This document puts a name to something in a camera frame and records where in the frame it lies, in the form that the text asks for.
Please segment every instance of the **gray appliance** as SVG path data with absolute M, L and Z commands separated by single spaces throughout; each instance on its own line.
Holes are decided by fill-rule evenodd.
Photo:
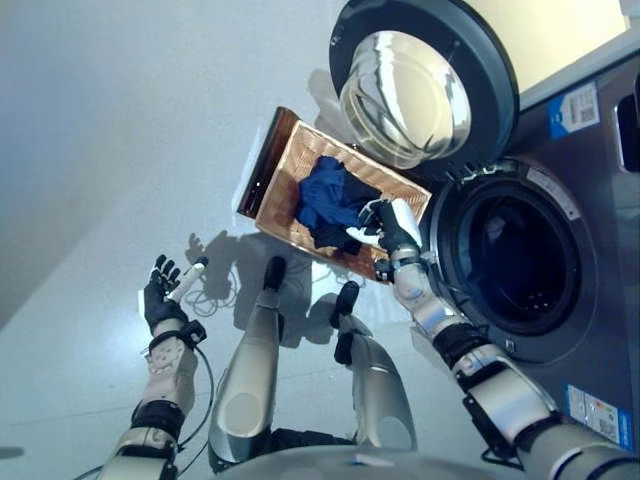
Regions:
M 434 291 L 637 452 L 638 44 L 521 109 L 505 50 L 463 2 L 352 0 L 330 63 L 358 143 L 433 193 Z

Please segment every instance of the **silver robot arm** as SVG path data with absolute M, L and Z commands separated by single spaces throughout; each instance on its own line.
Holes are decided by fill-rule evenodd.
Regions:
M 146 356 L 149 380 L 131 427 L 118 441 L 100 480 L 177 478 L 173 462 L 178 437 L 195 396 L 193 376 L 198 361 L 193 348 L 206 338 L 202 325 L 189 321 L 179 302 L 207 263 L 206 258 L 199 258 L 178 279 L 180 270 L 162 255 L 148 285 L 140 291 L 140 313 L 153 335 Z
M 434 301 L 408 208 L 383 201 L 374 209 L 382 224 L 377 242 L 391 265 L 381 275 L 393 281 L 396 299 L 455 376 L 466 394 L 463 404 L 493 454 L 504 461 L 517 457 L 532 479 L 637 478 L 637 457 L 563 416 L 544 389 L 468 319 Z

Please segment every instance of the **cable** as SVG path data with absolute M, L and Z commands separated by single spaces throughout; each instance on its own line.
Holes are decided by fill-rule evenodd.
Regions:
M 204 449 L 207 448 L 207 445 L 209 445 L 209 440 L 204 442 L 204 445 L 202 445 L 200 450 L 198 450 L 198 453 L 196 453 L 196 456 L 191 459 L 191 461 L 187 464 L 186 467 L 184 467 L 182 470 L 180 470 L 180 473 L 178 473 L 178 476 L 181 476 L 183 473 L 185 473 L 187 470 L 189 470 L 189 468 L 191 468 L 191 465 L 193 465 L 195 463 L 195 461 L 198 459 L 198 457 L 200 455 L 202 455 L 202 452 L 204 452 Z
M 200 432 L 200 430 L 202 430 L 202 427 L 207 422 L 207 419 L 209 418 L 209 414 L 211 413 L 211 409 L 213 408 L 213 396 L 215 394 L 215 383 L 214 383 L 214 380 L 213 380 L 213 370 L 211 369 L 211 364 L 209 363 L 209 359 L 204 354 L 204 352 L 202 350 L 200 350 L 200 347 L 195 346 L 194 349 L 198 353 L 198 355 L 200 355 L 200 358 L 202 358 L 202 361 L 204 362 L 204 366 L 207 369 L 207 374 L 209 375 L 209 388 L 210 388 L 210 390 L 209 390 L 209 403 L 207 404 L 207 411 L 205 412 L 202 421 L 198 424 L 198 426 L 193 431 L 193 433 L 191 435 L 189 435 L 186 438 L 186 440 L 184 440 L 184 441 L 182 441 L 182 442 L 180 442 L 178 444 L 178 453 L 183 451 L 185 445 L 187 443 L 189 443 L 191 440 L 193 440 L 193 438 L 198 434 L 198 432 Z
M 104 465 L 98 465 L 97 467 L 92 468 L 91 470 L 87 470 L 86 472 L 78 475 L 73 480 L 84 480 L 85 478 L 87 478 L 90 475 L 93 475 L 95 473 L 100 473 L 100 470 L 102 470 L 102 467 L 104 467 Z

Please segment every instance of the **barcode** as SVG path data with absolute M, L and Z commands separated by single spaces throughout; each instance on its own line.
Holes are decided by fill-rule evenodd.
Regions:
M 580 111 L 580 121 L 582 123 L 590 122 L 594 118 L 596 118 L 596 112 L 593 107 L 585 108 Z
M 603 419 L 598 419 L 600 422 L 600 433 L 607 437 L 609 440 L 616 442 L 618 439 L 616 438 L 616 427 L 613 423 L 607 422 Z
M 571 115 L 571 123 L 576 123 L 576 104 L 578 100 L 576 98 L 572 98 L 569 100 L 569 115 Z

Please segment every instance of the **door glass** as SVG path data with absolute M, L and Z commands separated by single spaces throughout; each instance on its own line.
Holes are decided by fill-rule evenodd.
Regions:
M 358 45 L 340 101 L 358 142 L 401 169 L 451 155 L 471 128 L 456 72 L 428 44 L 402 32 L 376 32 Z

